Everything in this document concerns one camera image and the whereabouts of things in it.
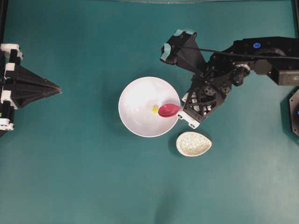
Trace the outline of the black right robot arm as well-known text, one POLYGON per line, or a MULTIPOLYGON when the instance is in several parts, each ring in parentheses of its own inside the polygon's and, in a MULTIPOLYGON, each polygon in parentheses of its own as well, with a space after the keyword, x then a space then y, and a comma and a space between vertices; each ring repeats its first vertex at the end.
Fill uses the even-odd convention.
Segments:
POLYGON ((262 37, 234 41, 224 51, 212 50, 209 61, 202 57, 204 49, 180 44, 176 65, 194 72, 192 84, 182 98, 180 119, 195 129, 213 113, 231 92, 241 86, 251 71, 269 77, 280 86, 299 84, 299 41, 287 37, 262 37))

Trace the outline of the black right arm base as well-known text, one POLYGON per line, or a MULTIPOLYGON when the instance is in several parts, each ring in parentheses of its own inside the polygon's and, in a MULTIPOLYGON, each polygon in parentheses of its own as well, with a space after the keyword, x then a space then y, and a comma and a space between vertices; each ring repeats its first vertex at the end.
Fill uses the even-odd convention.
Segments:
POLYGON ((299 137, 299 90, 293 91, 289 100, 289 116, 292 132, 299 137))

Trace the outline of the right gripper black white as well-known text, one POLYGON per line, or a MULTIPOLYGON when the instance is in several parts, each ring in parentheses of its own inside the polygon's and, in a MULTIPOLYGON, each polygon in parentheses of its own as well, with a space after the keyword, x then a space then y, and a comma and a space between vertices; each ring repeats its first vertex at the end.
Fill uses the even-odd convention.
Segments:
POLYGON ((183 109, 177 117, 195 129, 221 104, 232 89, 234 64, 228 56, 213 54, 204 73, 195 74, 182 98, 183 109))

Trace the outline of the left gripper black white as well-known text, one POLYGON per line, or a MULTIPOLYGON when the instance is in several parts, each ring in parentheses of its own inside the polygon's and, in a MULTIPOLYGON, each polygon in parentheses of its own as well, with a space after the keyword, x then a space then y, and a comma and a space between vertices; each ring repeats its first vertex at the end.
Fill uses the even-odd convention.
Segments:
POLYGON ((0 135, 14 130, 15 110, 26 105, 60 94, 61 87, 20 66, 23 53, 18 44, 0 45, 0 135), (21 91, 20 83, 49 87, 43 92, 21 91))

